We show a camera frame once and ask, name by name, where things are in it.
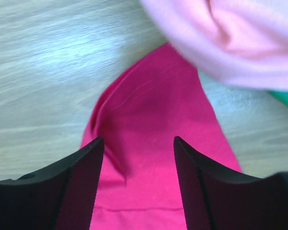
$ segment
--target magenta cloth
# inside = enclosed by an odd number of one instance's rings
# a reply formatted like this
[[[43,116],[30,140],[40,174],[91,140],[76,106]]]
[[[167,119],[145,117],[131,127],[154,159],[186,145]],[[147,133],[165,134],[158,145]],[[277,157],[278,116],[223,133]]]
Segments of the magenta cloth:
[[[169,44],[132,65],[103,92],[82,146],[98,136],[105,140],[105,155],[91,230],[186,229],[175,136],[240,171],[197,70]]]
[[[288,91],[288,0],[141,0],[192,64],[233,86]]]

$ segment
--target floor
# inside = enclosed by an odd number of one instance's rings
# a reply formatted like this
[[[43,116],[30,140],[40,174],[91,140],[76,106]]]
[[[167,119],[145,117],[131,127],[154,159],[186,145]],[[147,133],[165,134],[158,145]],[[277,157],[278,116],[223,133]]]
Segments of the floor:
[[[165,42],[136,0],[0,0],[0,180],[76,151],[100,93]],[[201,80],[243,170],[288,171],[288,108]]]

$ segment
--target pink fabric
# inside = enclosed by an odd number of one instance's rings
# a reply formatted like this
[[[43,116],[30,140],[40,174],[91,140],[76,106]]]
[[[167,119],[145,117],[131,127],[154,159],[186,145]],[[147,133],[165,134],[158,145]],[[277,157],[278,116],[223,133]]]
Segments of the pink fabric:
[[[288,91],[288,0],[141,0],[175,48],[233,86]]]
[[[169,44],[135,63],[103,92],[82,146],[97,136],[105,140],[105,156],[91,230],[186,229],[175,136],[240,170],[197,70]]]

